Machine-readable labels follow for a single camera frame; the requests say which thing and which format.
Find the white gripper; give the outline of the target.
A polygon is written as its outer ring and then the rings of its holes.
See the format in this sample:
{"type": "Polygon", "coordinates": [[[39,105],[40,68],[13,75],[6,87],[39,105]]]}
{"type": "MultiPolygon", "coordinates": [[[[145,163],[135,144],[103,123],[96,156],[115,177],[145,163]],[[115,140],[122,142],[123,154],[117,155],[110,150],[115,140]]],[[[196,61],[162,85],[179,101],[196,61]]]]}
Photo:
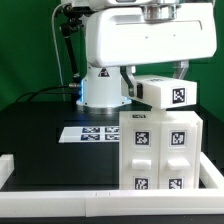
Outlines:
{"type": "Polygon", "coordinates": [[[121,66],[120,74],[134,96],[132,65],[172,62],[183,80],[189,59],[207,58],[217,49],[213,6],[183,3],[171,21],[144,19],[139,7],[119,7],[91,15],[86,25],[86,56],[94,67],[121,66]]]}

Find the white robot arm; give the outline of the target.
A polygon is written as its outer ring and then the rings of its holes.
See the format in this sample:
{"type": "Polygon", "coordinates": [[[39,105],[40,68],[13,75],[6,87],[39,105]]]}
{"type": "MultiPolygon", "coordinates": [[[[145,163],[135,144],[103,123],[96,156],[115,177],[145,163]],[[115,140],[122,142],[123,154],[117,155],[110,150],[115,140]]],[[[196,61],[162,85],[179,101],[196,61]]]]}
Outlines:
{"type": "Polygon", "coordinates": [[[157,109],[194,105],[183,77],[192,59],[217,49],[211,3],[180,0],[61,0],[84,26],[87,74],[78,104],[113,110],[132,100],[157,109]]]}

